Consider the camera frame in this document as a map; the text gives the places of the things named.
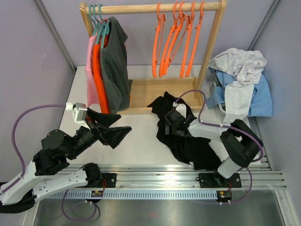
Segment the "teal hanger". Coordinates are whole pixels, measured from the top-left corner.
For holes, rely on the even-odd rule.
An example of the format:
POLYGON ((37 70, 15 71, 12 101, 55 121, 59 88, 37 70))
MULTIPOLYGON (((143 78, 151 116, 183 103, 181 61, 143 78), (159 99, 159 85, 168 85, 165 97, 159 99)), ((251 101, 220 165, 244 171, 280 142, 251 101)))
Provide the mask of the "teal hanger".
POLYGON ((96 4, 89 5, 89 16, 93 23, 93 32, 92 32, 93 36, 96 35, 98 27, 99 27, 99 23, 100 23, 99 20, 97 19, 96 13, 95 13, 95 7, 96 7, 96 4))
POLYGON ((99 6, 98 6, 99 17, 100 17, 102 23, 101 23, 99 32, 98 32, 97 37, 96 37, 96 43, 100 44, 100 48, 104 48, 105 37, 110 32, 110 26, 109 26, 110 19, 104 20, 102 18, 102 13, 101 13, 101 7, 102 6, 103 6, 102 4, 99 4, 99 6))
POLYGON ((101 7, 103 6, 103 4, 99 4, 98 5, 98 16, 97 19, 99 20, 99 27, 96 33, 96 40, 95 40, 95 44, 99 44, 100 41, 100 37, 103 34, 103 30, 104 30, 104 25, 105 25, 105 20, 102 18, 102 13, 101 13, 101 7))

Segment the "pink shirt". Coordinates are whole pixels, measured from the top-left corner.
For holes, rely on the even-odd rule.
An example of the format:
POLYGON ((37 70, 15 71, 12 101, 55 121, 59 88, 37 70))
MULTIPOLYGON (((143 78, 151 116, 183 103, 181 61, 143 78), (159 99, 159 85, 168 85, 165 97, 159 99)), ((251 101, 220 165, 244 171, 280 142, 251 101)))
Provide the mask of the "pink shirt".
POLYGON ((93 49, 96 41, 96 36, 89 38, 87 47, 87 60, 85 66, 85 73, 87 78, 87 105, 90 107, 93 104, 99 104, 98 94, 94 82, 93 75, 93 49))

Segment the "orange shirt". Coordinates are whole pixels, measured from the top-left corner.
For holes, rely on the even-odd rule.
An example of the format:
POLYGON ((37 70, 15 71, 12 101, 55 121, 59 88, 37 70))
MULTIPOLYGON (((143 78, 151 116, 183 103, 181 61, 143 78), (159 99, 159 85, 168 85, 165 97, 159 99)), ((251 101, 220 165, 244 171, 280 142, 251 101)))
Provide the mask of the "orange shirt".
POLYGON ((93 48, 93 75, 94 83, 97 91, 99 106, 101 112, 104 114, 109 114, 109 104, 103 85, 102 75, 101 75, 101 66, 100 66, 100 44, 95 43, 93 48))

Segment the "wooden clothes rack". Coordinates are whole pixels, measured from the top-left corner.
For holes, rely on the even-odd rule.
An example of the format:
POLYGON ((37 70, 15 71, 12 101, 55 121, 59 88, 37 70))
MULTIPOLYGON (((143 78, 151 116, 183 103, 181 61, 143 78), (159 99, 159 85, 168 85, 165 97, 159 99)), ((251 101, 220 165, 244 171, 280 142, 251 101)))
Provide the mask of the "wooden clothes rack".
POLYGON ((176 2, 102 6, 80 3, 92 48, 93 82, 97 99, 105 113, 150 114, 149 104, 165 92, 174 97, 190 89, 201 89, 227 2, 176 2), (192 74, 193 61, 201 44, 201 27, 206 11, 215 16, 198 77, 192 74), (137 25, 138 15, 151 13, 150 30, 144 48, 150 51, 150 64, 129 66, 130 33, 116 15, 130 14, 127 25, 137 25))

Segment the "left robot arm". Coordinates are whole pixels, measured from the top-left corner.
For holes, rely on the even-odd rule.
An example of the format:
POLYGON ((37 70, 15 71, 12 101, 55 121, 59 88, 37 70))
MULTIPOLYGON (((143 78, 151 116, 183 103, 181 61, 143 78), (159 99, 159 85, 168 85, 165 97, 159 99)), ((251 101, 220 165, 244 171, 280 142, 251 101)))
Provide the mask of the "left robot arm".
POLYGON ((97 141, 116 148, 132 128, 112 126, 121 118, 119 114, 98 113, 81 103, 66 103, 64 107, 72 112, 75 123, 80 125, 79 129, 74 136, 59 129, 49 132, 41 141, 42 149, 28 165, 22 165, 21 173, 11 181, 1 183, 1 213, 27 211, 39 201, 68 189, 105 189, 110 185, 102 176, 98 164, 92 162, 69 175, 54 176, 70 165, 68 160, 75 160, 97 141))

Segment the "blue shirt pile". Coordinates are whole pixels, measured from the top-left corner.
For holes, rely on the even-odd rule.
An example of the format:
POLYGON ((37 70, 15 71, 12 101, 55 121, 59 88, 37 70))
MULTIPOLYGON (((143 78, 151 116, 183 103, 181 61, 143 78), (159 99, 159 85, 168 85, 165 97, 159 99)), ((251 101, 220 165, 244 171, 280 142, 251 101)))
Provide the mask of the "blue shirt pile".
POLYGON ((209 70, 214 85, 211 96, 206 99, 208 109, 224 104, 225 121, 273 116, 271 93, 264 75, 260 76, 259 83, 244 86, 225 72, 209 70))

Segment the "aluminium rail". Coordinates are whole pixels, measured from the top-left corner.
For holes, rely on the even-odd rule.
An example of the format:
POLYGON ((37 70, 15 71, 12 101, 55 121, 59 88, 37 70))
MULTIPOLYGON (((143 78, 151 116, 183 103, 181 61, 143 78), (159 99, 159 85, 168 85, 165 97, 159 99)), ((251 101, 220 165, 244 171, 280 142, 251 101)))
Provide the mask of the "aluminium rail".
POLYGON ((246 192, 254 190, 286 190, 286 183, 280 171, 271 171, 267 167, 251 167, 241 170, 230 179, 223 179, 220 184, 214 180, 212 171, 196 171, 192 167, 167 166, 121 166, 101 165, 100 171, 106 180, 106 187, 102 183, 94 188, 73 186, 55 191, 53 194, 70 190, 167 190, 167 191, 219 191, 230 190, 246 192))

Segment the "orange hanger of white shirt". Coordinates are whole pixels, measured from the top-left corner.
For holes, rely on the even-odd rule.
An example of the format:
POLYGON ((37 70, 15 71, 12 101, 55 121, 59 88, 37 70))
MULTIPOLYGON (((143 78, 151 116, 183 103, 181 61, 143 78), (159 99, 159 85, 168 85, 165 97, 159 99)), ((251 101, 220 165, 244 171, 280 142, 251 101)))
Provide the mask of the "orange hanger of white shirt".
POLYGON ((159 67, 159 76, 163 77, 167 74, 167 69, 169 65, 172 63, 172 60, 174 58, 174 55, 176 54, 176 51, 174 52, 174 55, 172 56, 172 51, 174 50, 177 38, 179 36, 180 31, 183 27, 184 17, 185 14, 182 12, 184 1, 182 1, 180 4, 178 2, 175 3, 173 8, 173 25, 170 28, 170 32, 163 50, 160 67, 159 67))

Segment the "black shirt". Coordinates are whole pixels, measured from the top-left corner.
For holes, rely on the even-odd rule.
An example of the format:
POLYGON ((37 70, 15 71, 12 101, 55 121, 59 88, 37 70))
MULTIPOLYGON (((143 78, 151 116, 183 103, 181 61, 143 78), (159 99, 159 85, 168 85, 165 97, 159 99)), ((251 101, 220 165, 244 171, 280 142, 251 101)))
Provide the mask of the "black shirt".
POLYGON ((216 170, 222 162, 209 145, 210 139, 166 134, 165 115, 172 110, 175 100, 176 97, 165 92, 148 105, 159 118, 157 139, 170 149, 178 161, 192 165, 195 170, 216 170))

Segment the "orange hanger of black shirt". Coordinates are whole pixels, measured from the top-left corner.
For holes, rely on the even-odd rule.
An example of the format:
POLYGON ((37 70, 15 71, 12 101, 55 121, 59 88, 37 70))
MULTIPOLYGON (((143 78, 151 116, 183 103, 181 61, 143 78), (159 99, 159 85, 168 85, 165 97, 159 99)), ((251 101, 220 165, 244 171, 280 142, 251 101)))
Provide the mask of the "orange hanger of black shirt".
POLYGON ((155 38, 154 38, 154 44, 153 44, 153 52, 152 52, 152 76, 153 78, 157 77, 157 66, 158 66, 158 59, 159 59, 159 54, 160 54, 160 49, 162 45, 162 40, 163 40, 163 33, 164 33, 164 28, 165 28, 165 22, 166 18, 164 14, 160 14, 160 5, 161 3, 159 2, 157 4, 157 20, 158 24, 157 27, 155 28, 155 38))

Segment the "dark grey shirt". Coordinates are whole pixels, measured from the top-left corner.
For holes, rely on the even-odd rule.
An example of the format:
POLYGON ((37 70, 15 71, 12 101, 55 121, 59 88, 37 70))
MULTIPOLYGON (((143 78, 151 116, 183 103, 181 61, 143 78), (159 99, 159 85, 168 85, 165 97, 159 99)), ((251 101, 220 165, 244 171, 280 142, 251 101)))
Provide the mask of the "dark grey shirt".
POLYGON ((100 49, 100 65, 109 111, 116 114, 129 107, 132 80, 127 72, 125 42, 128 36, 115 17, 109 20, 109 40, 106 47, 100 49))

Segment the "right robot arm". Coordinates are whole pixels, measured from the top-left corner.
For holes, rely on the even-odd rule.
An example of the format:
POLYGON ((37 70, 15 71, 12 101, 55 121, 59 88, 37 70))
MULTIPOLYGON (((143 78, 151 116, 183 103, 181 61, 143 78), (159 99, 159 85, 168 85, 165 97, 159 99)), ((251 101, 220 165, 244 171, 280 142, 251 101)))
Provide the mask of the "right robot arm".
POLYGON ((170 110, 123 116, 119 125, 132 130, 115 149, 97 147, 101 164, 212 170, 218 186, 229 183, 230 177, 257 160, 262 150, 261 140, 242 120, 230 124, 196 117, 185 120, 170 110))

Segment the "white shirt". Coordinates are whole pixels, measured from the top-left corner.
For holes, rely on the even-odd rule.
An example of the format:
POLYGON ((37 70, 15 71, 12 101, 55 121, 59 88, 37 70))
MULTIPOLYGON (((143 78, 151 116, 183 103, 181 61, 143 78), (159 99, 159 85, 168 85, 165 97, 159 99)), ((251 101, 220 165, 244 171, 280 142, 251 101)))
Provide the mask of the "white shirt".
POLYGON ((209 68, 227 73, 234 79, 224 91, 224 122, 242 120, 248 116, 254 85, 259 83, 266 64, 267 60, 259 50, 237 48, 230 48, 209 61, 209 68))

